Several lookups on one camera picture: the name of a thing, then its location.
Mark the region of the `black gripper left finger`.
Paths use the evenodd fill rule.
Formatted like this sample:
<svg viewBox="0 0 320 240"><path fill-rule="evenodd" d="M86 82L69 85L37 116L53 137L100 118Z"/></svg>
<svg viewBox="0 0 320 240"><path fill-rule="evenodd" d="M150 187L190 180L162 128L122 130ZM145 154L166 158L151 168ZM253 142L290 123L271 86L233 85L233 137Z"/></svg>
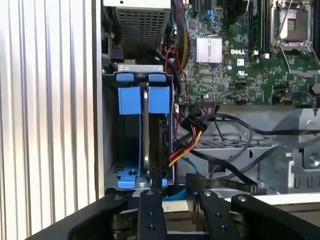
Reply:
<svg viewBox="0 0 320 240"><path fill-rule="evenodd" d="M136 238L138 240L166 240L167 228L162 196L161 175L152 179L150 190L139 195ZM108 194L94 203L28 237L29 240L83 240L113 216L124 211L131 198L123 194Z"/></svg>

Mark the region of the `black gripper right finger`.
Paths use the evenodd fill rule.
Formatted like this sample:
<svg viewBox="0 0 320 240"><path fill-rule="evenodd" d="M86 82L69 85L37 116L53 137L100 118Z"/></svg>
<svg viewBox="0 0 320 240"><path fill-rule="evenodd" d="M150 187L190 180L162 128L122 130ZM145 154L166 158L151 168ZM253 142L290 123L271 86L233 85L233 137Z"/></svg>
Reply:
<svg viewBox="0 0 320 240"><path fill-rule="evenodd" d="M251 194L226 200L210 190L212 181L189 176L189 211L198 230L211 240L318 240L320 228Z"/></svg>

